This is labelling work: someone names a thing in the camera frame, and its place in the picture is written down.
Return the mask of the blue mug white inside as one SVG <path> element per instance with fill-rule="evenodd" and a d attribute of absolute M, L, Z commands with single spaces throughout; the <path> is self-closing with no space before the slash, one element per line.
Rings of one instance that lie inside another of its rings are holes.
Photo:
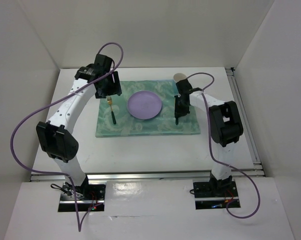
<path fill-rule="evenodd" d="M 183 81 L 187 79 L 187 76 L 183 73 L 176 73 L 174 76 L 173 76 L 173 80 L 175 83 L 178 83 L 180 81 Z"/>

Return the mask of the purple plate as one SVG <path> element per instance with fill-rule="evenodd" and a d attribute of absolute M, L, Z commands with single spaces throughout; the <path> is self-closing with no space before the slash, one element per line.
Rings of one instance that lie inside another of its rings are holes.
<path fill-rule="evenodd" d="M 132 94 L 127 101 L 128 112 L 137 119 L 149 120 L 156 117 L 162 109 L 162 100 L 151 91 L 143 90 Z"/>

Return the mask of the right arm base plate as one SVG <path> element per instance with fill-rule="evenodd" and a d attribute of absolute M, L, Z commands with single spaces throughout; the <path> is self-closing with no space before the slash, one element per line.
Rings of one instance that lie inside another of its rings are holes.
<path fill-rule="evenodd" d="M 232 181 L 230 185 L 222 187 L 221 189 L 214 190 L 209 182 L 194 182 L 193 189 L 189 191 L 195 198 L 208 199 L 208 198 L 222 198 L 222 199 L 235 199 L 239 196 L 237 185 Z"/>

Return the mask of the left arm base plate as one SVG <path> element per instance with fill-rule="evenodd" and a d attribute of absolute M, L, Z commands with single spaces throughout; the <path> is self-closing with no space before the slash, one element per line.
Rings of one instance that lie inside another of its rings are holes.
<path fill-rule="evenodd" d="M 68 183 L 63 183 L 63 192 L 60 194 L 60 204 L 74 204 L 74 192 Z M 76 190 L 76 201 L 78 204 L 86 204 L 92 206 L 93 204 L 104 203 L 106 194 L 106 184 L 89 184 L 88 190 L 85 193 L 80 193 Z"/>

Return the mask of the gold fork black handle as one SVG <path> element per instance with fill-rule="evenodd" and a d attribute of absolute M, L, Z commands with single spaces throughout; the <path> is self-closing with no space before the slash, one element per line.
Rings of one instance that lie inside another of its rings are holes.
<path fill-rule="evenodd" d="M 116 117 L 115 117 L 115 114 L 114 114 L 114 111 L 113 111 L 113 101 L 112 101 L 111 96 L 107 96 L 107 103 L 110 107 L 112 122 L 113 122 L 114 125 L 116 125 L 117 121 L 116 121 Z"/>

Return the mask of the green patterned cloth napkin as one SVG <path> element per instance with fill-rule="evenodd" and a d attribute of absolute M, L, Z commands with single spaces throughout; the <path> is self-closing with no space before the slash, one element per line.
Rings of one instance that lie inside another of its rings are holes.
<path fill-rule="evenodd" d="M 111 108 L 106 99 L 101 99 L 98 109 L 95 137 L 161 136 L 161 135 L 198 135 L 201 133 L 194 107 L 190 113 L 175 123 L 175 96 L 178 90 L 172 79 L 122 81 L 122 94 L 113 95 L 112 109 L 116 124 L 113 124 Z M 132 94 L 150 91 L 159 96 L 162 107 L 159 114 L 152 119 L 137 119 L 128 109 L 127 102 Z"/>

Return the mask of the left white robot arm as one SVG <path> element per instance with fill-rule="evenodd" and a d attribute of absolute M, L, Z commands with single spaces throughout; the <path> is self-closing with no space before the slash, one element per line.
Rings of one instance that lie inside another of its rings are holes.
<path fill-rule="evenodd" d="M 94 63 L 80 67 L 74 76 L 68 98 L 46 122 L 40 121 L 36 126 L 42 151 L 67 175 L 66 191 L 79 200 L 89 195 L 90 188 L 88 177 L 77 159 L 79 143 L 73 137 L 73 130 L 92 97 L 105 99 L 121 95 L 118 72 L 110 72 L 113 64 L 112 58 L 97 54 Z"/>

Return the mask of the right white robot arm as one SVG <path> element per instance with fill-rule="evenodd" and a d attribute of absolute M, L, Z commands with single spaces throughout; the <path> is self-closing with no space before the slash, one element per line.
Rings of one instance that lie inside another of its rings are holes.
<path fill-rule="evenodd" d="M 186 75 L 177 73 L 173 76 L 178 94 L 174 96 L 175 124 L 179 118 L 190 113 L 195 107 L 208 114 L 208 140 L 217 146 L 218 159 L 214 161 L 209 176 L 209 192 L 220 196 L 231 187 L 231 167 L 234 161 L 235 144 L 244 133 L 237 104 L 234 101 L 219 100 L 203 93 L 199 87 L 193 88 Z"/>

